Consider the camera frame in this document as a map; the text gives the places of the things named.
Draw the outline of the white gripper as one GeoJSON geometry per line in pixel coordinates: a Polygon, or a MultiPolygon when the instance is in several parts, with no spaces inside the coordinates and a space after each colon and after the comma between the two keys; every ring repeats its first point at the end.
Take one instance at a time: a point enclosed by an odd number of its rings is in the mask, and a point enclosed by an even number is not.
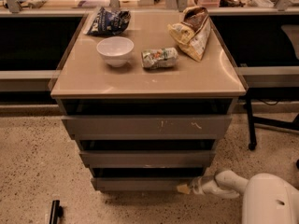
{"type": "Polygon", "coordinates": [[[177,191],[183,194],[190,194],[191,191],[196,195],[212,194],[218,185],[213,176],[199,176],[194,178],[190,185],[187,183],[177,185],[177,191]]]}

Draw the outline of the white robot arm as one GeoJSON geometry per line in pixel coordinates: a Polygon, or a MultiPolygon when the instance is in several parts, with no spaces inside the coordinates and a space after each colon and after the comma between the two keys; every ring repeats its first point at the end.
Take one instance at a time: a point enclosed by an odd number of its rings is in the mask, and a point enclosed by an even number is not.
{"type": "Polygon", "coordinates": [[[177,185],[177,191],[224,199],[242,194],[242,224],[299,224],[299,190],[276,175],[261,173],[246,179],[220,169],[177,185]]]}

